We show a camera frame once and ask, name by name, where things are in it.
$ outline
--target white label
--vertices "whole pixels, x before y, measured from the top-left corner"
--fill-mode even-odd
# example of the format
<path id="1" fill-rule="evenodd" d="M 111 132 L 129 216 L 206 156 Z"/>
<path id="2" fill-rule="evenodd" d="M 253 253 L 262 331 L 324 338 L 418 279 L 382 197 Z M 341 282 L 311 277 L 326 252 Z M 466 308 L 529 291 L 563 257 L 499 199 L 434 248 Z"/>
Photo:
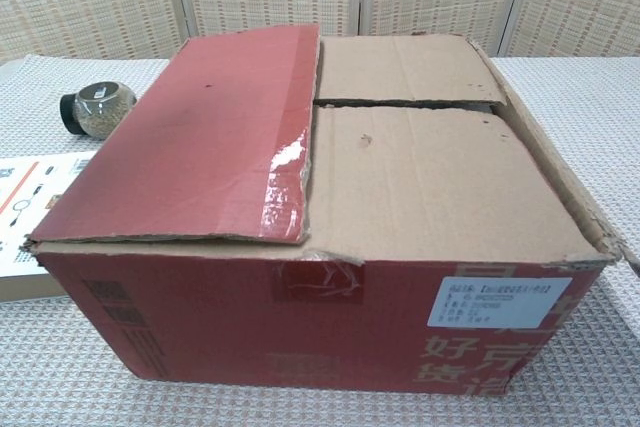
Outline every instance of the white label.
<path id="1" fill-rule="evenodd" d="M 571 277 L 445 277 L 427 325 L 536 329 L 570 282 Z"/>
<path id="2" fill-rule="evenodd" d="M 93 94 L 93 98 L 94 99 L 101 99 L 104 97 L 104 94 L 107 93 L 107 88 L 106 87 L 100 87 L 98 90 L 95 91 L 95 93 Z"/>

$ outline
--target black object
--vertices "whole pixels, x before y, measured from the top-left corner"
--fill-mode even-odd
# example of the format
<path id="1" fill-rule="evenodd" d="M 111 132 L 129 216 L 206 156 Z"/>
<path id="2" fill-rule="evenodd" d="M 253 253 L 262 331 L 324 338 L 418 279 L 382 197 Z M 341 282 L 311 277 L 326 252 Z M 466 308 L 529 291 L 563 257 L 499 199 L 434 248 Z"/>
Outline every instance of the black object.
<path id="1" fill-rule="evenodd" d="M 18 219 L 22 215 L 22 211 L 31 205 L 31 201 L 36 195 L 38 195 L 38 192 L 40 192 L 40 190 L 42 190 L 42 184 L 36 187 L 36 189 L 33 191 L 33 194 L 31 194 L 30 199 L 22 199 L 17 201 L 15 204 L 13 204 L 12 208 L 15 212 L 18 212 L 18 215 L 16 216 L 15 219 L 11 221 L 11 223 L 9 224 L 9 227 L 13 227 L 18 223 Z"/>
<path id="2" fill-rule="evenodd" d="M 76 101 L 76 94 L 67 94 L 60 97 L 60 116 L 62 122 L 69 132 L 74 135 L 86 135 L 87 133 L 80 127 L 78 119 L 73 115 L 73 105 Z"/>

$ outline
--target white tablecloth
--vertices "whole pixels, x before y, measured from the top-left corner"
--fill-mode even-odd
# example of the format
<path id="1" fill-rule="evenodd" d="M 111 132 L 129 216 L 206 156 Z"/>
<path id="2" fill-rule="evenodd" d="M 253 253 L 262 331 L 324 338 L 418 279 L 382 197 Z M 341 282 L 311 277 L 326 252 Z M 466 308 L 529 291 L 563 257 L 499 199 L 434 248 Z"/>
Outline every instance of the white tablecloth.
<path id="1" fill-rule="evenodd" d="M 640 59 L 496 59 L 640 252 Z M 142 94 L 166 61 L 29 56 L 0 70 L 0 156 L 93 149 L 57 101 L 114 79 Z M 0 426 L 640 425 L 640 280 L 609 268 L 504 398 L 141 381 L 68 298 L 0 304 Z"/>

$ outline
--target box flap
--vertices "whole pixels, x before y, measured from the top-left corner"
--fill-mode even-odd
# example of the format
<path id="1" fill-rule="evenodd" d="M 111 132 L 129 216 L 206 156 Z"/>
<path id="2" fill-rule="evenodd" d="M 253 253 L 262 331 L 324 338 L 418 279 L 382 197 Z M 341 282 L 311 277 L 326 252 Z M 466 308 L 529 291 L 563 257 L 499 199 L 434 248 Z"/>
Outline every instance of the box flap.
<path id="1" fill-rule="evenodd" d="M 345 107 L 316 117 L 308 250 L 367 260 L 597 256 L 495 115 Z"/>
<path id="2" fill-rule="evenodd" d="M 190 39 L 32 240 L 304 238 L 318 27 Z"/>
<path id="3" fill-rule="evenodd" d="M 504 95 L 464 37 L 324 37 L 318 104 L 408 105 L 503 102 Z"/>

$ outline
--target paper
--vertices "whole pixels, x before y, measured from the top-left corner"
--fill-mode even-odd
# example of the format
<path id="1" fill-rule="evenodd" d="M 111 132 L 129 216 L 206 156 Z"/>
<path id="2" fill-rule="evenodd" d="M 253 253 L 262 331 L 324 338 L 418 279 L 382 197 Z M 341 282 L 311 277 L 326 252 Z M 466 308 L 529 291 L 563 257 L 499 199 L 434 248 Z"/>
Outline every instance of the paper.
<path id="1" fill-rule="evenodd" d="M 45 273 L 20 246 L 94 154 L 0 159 L 0 277 Z"/>
<path id="2" fill-rule="evenodd" d="M 536 329 L 570 282 L 571 277 L 445 277 L 427 325 Z"/>

